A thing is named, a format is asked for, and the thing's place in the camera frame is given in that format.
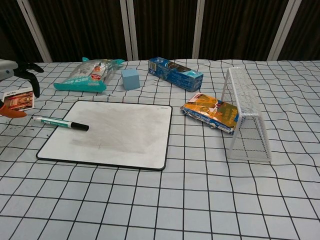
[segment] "green marker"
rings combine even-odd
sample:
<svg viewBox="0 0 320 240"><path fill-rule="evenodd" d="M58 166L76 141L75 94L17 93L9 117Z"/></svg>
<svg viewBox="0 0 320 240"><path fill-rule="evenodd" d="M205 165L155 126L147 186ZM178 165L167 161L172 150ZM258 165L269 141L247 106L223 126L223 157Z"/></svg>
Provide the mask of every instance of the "green marker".
<svg viewBox="0 0 320 240"><path fill-rule="evenodd" d="M31 118L34 119L35 121L38 121L44 124L52 124L52 125L57 125L65 128L70 128L70 129L78 129L83 131L88 131L89 129L88 125L84 125L84 124L73 122L73 121L59 120L59 119L43 117L43 116L32 116Z"/></svg>

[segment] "brown curtain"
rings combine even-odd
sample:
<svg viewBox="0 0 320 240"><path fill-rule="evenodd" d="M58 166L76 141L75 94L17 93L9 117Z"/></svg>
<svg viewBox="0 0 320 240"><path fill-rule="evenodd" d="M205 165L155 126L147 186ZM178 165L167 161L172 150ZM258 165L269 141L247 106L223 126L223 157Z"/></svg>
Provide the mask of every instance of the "brown curtain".
<svg viewBox="0 0 320 240"><path fill-rule="evenodd" d="M205 1L199 58L267 60L288 0Z"/></svg>
<svg viewBox="0 0 320 240"><path fill-rule="evenodd" d="M43 61L15 0L1 0L0 3L0 59Z"/></svg>
<svg viewBox="0 0 320 240"><path fill-rule="evenodd" d="M197 0L134 0L138 56L192 57Z"/></svg>
<svg viewBox="0 0 320 240"><path fill-rule="evenodd" d="M53 61L127 59L120 1L29 2Z"/></svg>
<svg viewBox="0 0 320 240"><path fill-rule="evenodd" d="M320 60L320 1L301 2L278 60Z"/></svg>

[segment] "blue cube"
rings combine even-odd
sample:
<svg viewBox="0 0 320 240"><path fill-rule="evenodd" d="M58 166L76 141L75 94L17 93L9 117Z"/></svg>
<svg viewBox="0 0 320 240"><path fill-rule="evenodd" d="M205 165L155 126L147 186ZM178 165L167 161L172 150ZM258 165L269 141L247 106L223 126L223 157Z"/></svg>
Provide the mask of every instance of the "blue cube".
<svg viewBox="0 0 320 240"><path fill-rule="evenodd" d="M139 74L136 69L125 69L121 71L121 74L125 90L140 88Z"/></svg>

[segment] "white plastic basket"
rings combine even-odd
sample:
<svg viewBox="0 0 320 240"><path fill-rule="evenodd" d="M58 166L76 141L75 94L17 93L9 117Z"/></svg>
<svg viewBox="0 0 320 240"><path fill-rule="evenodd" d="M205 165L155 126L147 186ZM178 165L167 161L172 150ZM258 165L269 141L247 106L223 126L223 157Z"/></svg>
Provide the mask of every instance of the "white plastic basket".
<svg viewBox="0 0 320 240"><path fill-rule="evenodd" d="M237 106L239 114L234 134L226 145L228 159L270 162L271 152L264 120L249 77L242 68L228 69L221 100Z"/></svg>

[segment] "yellow package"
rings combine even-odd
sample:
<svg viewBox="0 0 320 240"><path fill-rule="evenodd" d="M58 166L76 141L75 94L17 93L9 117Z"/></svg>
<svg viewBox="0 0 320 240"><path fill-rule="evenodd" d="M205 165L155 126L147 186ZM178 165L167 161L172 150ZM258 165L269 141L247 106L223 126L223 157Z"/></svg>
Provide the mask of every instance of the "yellow package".
<svg viewBox="0 0 320 240"><path fill-rule="evenodd" d="M194 95L181 107L181 110L193 118L230 134L235 131L239 117L236 106L202 93Z"/></svg>

